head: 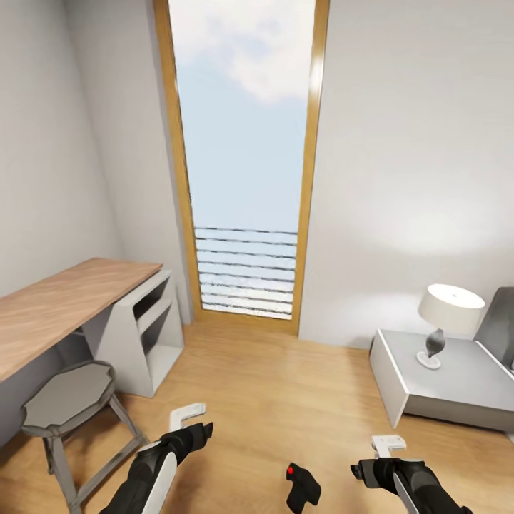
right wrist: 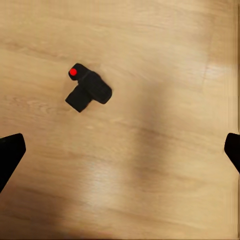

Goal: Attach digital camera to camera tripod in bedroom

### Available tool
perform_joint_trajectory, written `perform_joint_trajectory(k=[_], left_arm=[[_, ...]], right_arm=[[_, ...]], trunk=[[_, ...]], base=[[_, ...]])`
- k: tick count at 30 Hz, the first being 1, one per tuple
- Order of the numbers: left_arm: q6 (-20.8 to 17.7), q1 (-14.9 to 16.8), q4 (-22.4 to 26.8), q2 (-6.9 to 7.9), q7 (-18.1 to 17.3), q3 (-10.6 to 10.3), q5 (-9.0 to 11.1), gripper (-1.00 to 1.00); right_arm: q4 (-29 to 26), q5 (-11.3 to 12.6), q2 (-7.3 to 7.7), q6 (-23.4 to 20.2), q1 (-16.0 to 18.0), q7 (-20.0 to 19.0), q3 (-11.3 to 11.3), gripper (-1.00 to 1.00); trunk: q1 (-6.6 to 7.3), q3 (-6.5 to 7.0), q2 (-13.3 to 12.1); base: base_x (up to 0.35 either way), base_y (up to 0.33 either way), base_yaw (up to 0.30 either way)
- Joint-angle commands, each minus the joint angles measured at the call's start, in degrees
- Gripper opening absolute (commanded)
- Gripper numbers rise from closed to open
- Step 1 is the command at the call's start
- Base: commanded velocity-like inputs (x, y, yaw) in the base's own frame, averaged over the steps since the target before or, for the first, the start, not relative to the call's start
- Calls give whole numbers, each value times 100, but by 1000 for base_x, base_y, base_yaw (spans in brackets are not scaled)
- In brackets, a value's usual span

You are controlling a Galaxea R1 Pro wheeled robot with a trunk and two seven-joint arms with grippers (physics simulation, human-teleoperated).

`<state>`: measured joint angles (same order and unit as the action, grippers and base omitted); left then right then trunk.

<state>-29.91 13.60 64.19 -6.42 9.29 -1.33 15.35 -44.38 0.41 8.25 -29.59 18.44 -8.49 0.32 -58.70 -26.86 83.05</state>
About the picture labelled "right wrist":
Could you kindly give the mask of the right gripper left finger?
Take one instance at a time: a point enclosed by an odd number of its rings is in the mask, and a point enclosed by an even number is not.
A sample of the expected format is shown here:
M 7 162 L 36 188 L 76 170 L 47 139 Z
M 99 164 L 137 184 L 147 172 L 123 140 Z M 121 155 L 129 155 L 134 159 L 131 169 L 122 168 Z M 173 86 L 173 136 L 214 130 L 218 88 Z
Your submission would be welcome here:
M 26 152 L 21 133 L 0 138 L 0 194 Z

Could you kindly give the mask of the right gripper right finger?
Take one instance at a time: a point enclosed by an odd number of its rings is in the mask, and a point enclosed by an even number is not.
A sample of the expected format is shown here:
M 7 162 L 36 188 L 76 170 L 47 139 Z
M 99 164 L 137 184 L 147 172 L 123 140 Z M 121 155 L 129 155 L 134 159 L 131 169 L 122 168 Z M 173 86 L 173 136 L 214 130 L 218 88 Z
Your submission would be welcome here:
M 240 135 L 228 133 L 224 151 L 240 173 Z

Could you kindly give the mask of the digital camera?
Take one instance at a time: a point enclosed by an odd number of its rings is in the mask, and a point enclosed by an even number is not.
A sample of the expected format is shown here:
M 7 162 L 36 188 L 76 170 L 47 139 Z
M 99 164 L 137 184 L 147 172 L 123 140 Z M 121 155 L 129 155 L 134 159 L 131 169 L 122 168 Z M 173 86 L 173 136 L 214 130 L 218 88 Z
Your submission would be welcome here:
M 94 99 L 106 104 L 112 97 L 112 88 L 106 84 L 96 72 L 87 69 L 84 65 L 76 63 L 68 75 L 78 86 L 69 94 L 66 101 L 81 113 Z

